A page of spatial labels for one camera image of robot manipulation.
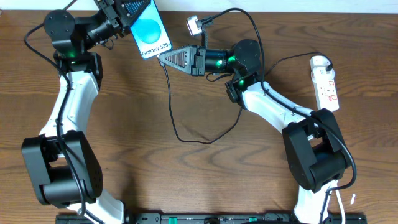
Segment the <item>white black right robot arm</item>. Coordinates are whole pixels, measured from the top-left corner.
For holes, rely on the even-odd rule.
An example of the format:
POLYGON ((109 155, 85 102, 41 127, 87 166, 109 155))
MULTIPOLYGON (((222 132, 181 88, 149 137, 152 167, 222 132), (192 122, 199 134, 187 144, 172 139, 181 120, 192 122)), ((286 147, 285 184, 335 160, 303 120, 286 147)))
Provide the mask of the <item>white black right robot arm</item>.
POLYGON ((292 221, 325 223, 330 195, 339 191, 338 181, 345 170, 355 166, 353 157, 330 110, 303 108, 261 80, 260 54, 257 41, 244 39, 230 50, 186 45, 162 53, 158 59, 161 66, 192 76, 232 74, 226 82, 230 100, 282 134, 289 170, 300 186, 292 221))

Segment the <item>blue Galaxy smartphone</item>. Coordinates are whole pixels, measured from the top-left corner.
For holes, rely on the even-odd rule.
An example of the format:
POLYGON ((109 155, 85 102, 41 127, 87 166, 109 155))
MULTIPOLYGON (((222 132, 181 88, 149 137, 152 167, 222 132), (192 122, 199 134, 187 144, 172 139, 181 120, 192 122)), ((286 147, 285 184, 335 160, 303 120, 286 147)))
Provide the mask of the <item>blue Galaxy smartphone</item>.
POLYGON ((141 57, 146 60, 172 49, 169 35, 154 0, 131 26, 141 57))

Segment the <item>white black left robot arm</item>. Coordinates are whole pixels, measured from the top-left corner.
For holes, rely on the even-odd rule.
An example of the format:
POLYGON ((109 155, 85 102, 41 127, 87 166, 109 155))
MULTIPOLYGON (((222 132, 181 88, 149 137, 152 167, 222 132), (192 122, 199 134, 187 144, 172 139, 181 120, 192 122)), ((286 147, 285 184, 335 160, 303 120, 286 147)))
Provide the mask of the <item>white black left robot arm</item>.
POLYGON ((98 12, 74 17, 67 9, 50 11, 40 27, 54 47, 50 64, 60 90, 46 125, 21 146, 35 196, 42 205, 73 211, 57 223, 134 223, 124 203, 103 187, 101 166, 86 138, 91 106, 103 79, 93 47, 108 49, 130 33, 149 1, 96 2, 98 12))

